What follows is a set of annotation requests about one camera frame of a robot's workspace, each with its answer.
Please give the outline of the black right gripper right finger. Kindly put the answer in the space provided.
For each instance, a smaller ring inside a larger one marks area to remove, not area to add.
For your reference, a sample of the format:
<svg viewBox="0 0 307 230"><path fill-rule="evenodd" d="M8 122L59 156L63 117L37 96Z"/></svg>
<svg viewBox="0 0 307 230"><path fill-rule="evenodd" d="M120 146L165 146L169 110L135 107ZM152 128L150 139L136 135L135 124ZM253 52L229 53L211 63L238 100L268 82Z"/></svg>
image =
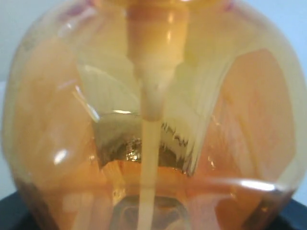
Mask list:
<svg viewBox="0 0 307 230"><path fill-rule="evenodd" d="M271 223L271 230L306 230L307 207L295 201L294 191L274 191L273 197L280 202L278 215Z"/></svg>

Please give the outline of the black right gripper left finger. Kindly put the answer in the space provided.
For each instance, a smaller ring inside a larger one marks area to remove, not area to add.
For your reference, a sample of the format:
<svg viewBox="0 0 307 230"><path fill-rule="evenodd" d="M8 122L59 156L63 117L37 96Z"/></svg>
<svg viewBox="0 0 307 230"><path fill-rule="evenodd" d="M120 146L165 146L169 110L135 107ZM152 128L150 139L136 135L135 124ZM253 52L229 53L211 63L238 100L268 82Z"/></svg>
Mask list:
<svg viewBox="0 0 307 230"><path fill-rule="evenodd" d="M0 201L2 230L58 230L41 194L35 191L15 192Z"/></svg>

